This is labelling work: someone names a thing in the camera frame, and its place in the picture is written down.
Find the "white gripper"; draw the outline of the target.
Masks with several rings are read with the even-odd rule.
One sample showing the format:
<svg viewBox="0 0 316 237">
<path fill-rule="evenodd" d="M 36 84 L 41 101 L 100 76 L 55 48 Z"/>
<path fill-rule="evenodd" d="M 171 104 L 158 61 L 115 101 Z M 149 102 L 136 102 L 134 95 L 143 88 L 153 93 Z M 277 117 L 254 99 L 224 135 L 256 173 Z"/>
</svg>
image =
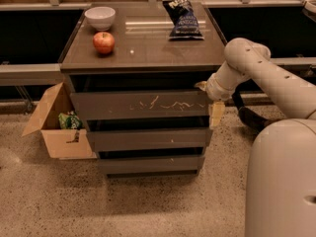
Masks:
<svg viewBox="0 0 316 237">
<path fill-rule="evenodd" d="M 225 89 L 220 85 L 217 74 L 213 73 L 207 81 L 200 81 L 195 83 L 195 87 L 202 91 L 206 91 L 208 97 L 214 101 L 209 108 L 209 127 L 215 128 L 220 124 L 221 118 L 225 112 L 225 104 L 232 94 L 233 90 Z"/>
</svg>

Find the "dark robot base leg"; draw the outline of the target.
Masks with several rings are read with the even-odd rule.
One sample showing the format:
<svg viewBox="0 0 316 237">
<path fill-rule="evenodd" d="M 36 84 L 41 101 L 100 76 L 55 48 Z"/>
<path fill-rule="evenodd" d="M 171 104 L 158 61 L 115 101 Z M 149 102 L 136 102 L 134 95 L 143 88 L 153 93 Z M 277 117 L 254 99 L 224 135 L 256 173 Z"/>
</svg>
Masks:
<svg viewBox="0 0 316 237">
<path fill-rule="evenodd" d="M 250 127 L 257 133 L 260 133 L 263 129 L 268 127 L 269 125 L 277 122 L 276 119 L 268 119 L 264 118 L 251 109 L 247 108 L 243 102 L 243 99 L 240 95 L 239 89 L 236 89 L 232 95 L 232 100 L 234 102 L 235 107 L 238 111 L 238 117 L 243 124 Z"/>
</svg>

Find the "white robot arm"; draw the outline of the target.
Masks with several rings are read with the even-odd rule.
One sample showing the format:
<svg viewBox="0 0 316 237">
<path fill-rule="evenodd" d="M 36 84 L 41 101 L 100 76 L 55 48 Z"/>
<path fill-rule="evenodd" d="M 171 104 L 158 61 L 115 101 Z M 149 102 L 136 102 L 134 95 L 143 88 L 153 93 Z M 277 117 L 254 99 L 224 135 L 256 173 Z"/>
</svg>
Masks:
<svg viewBox="0 0 316 237">
<path fill-rule="evenodd" d="M 248 162 L 245 237 L 316 237 L 316 86 L 270 62 L 270 50 L 231 40 L 224 62 L 196 86 L 213 101 L 210 124 L 236 87 L 253 80 L 284 113 L 256 137 Z"/>
</svg>

